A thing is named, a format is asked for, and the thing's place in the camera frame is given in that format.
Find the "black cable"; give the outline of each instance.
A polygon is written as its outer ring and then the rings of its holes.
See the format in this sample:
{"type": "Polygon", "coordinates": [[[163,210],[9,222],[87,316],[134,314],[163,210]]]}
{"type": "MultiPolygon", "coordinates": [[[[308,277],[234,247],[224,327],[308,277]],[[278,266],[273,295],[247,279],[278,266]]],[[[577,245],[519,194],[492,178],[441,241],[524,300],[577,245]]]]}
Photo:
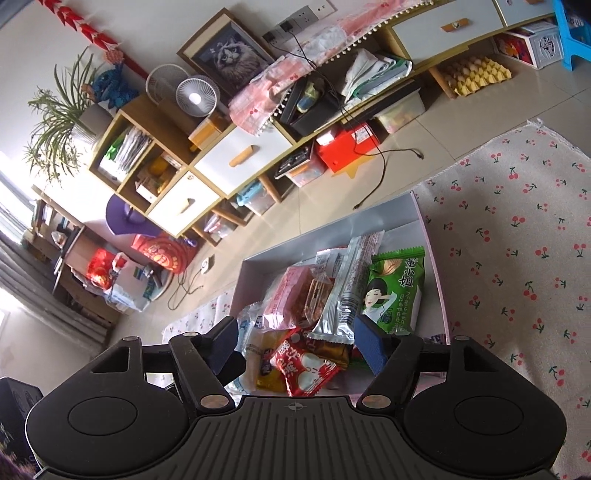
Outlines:
{"type": "MultiPolygon", "coordinates": [[[[304,48],[301,46],[299,40],[297,39],[297,37],[290,31],[288,32],[292,37],[294,37],[295,42],[297,43],[302,55],[298,55],[296,53],[287,51],[287,50],[283,50],[282,48],[277,48],[277,50],[281,50],[283,52],[286,52],[290,55],[293,55],[294,57],[298,57],[301,59],[304,59],[305,61],[308,62],[308,64],[312,67],[312,70],[316,73],[318,73],[323,79],[324,81],[329,85],[330,90],[332,91],[332,93],[334,94],[337,103],[339,104],[339,109],[340,109],[340,113],[341,115],[343,115],[343,117],[345,117],[345,119],[349,118],[350,120],[352,120],[353,122],[356,122],[360,127],[363,126],[366,133],[369,135],[370,139],[372,140],[372,142],[374,143],[375,148],[378,150],[378,153],[374,153],[374,154],[367,154],[367,153],[361,153],[358,152],[355,147],[353,148],[353,153],[357,154],[357,155],[367,155],[368,157],[376,157],[377,155],[381,155],[382,157],[382,162],[384,164],[383,168],[382,168],[382,176],[379,179],[378,184],[375,186],[375,188],[369,192],[357,205],[355,205],[353,207],[353,210],[357,210],[359,207],[361,207],[363,205],[363,203],[365,202],[365,200],[367,200],[369,197],[371,197],[373,195],[373,193],[378,190],[378,188],[380,188],[382,186],[382,183],[384,182],[384,178],[386,176],[386,167],[387,167],[387,159],[386,156],[384,155],[384,153],[387,152],[406,152],[406,151],[411,151],[413,152],[419,159],[423,160],[425,158],[425,156],[416,148],[393,148],[390,150],[380,150],[379,144],[376,142],[375,139],[375,134],[369,130],[365,125],[363,125],[363,123],[361,123],[359,120],[357,120],[344,106],[344,104],[341,104],[339,97],[340,94],[339,92],[337,92],[335,86],[333,85],[333,83],[328,79],[328,77],[319,71],[319,67],[318,65],[313,62],[312,60],[310,60],[307,56],[306,53],[304,52],[304,48]]],[[[355,145],[357,145],[357,131],[354,132],[355,133],[355,145]]]]}
{"type": "Polygon", "coordinates": [[[197,290],[199,290],[200,288],[203,288],[203,285],[199,285],[198,287],[191,289],[192,286],[193,286],[193,283],[195,282],[195,279],[200,274],[201,274],[201,269],[199,269],[197,271],[197,273],[195,273],[195,275],[193,275],[193,277],[191,278],[191,281],[189,282],[189,286],[187,288],[185,288],[185,282],[187,280],[187,271],[185,270],[180,275],[177,275],[177,282],[178,282],[177,288],[173,292],[173,294],[170,296],[170,298],[168,299],[168,302],[166,304],[169,310],[171,310],[172,312],[175,311],[176,309],[178,309],[178,307],[181,305],[181,303],[187,297],[187,295],[191,295],[191,294],[195,293],[197,290]],[[173,299],[175,299],[175,297],[177,296],[178,291],[181,288],[184,290],[183,296],[181,297],[181,299],[178,301],[178,303],[174,307],[171,307],[170,306],[171,301],[173,299]]]}

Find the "red bag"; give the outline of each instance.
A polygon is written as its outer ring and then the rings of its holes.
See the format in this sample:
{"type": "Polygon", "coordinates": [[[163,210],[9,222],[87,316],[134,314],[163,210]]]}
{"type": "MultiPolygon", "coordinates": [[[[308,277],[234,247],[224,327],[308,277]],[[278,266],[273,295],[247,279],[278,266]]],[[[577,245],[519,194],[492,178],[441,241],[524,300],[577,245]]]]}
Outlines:
{"type": "Polygon", "coordinates": [[[131,248],[176,274],[181,274],[187,269],[199,250],[183,240],[170,238],[165,233],[156,238],[136,235],[131,248]]]}
{"type": "Polygon", "coordinates": [[[103,290],[109,290],[113,285],[111,269],[113,269],[114,259],[115,254],[108,252],[104,248],[99,248],[88,264],[86,278],[103,290]]]}
{"type": "Polygon", "coordinates": [[[310,353],[299,333],[293,334],[279,346],[271,358],[271,365],[285,376],[290,397],[316,395],[340,371],[336,363],[310,353]]]}

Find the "red snack package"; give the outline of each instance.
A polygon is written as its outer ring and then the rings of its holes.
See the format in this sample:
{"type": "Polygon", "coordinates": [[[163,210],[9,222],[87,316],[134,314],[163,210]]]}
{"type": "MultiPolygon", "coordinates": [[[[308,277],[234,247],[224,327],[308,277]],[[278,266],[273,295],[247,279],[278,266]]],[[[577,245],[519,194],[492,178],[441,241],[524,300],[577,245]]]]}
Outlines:
{"type": "Polygon", "coordinates": [[[271,363],[285,376],[290,397],[311,397],[340,370],[336,363],[310,353],[299,333],[283,342],[271,363]]]}

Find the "blue gripper pad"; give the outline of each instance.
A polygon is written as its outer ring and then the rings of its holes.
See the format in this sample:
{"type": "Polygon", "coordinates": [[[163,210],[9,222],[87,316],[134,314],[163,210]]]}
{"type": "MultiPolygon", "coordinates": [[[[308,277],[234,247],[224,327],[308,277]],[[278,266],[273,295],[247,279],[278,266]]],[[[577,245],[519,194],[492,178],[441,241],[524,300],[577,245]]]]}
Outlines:
{"type": "Polygon", "coordinates": [[[388,354],[384,345],[384,337],[388,336],[388,334],[365,316],[355,317],[353,331],[355,333],[355,345],[374,375],[378,375],[388,361],[388,354]]]}

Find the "screw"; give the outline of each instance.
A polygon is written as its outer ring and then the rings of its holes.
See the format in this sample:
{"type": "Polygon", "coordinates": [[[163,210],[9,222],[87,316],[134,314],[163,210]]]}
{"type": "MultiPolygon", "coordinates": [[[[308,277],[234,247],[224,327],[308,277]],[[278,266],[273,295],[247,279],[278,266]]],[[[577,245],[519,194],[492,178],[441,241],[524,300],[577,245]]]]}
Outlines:
{"type": "Polygon", "coordinates": [[[367,408],[372,408],[374,410],[389,407],[391,403],[390,399],[383,395],[368,395],[363,399],[363,404],[367,408]]]}
{"type": "Polygon", "coordinates": [[[207,395],[201,399],[201,406],[203,408],[208,408],[210,410],[215,410],[216,408],[224,408],[228,405],[230,401],[224,395],[207,395]]]}

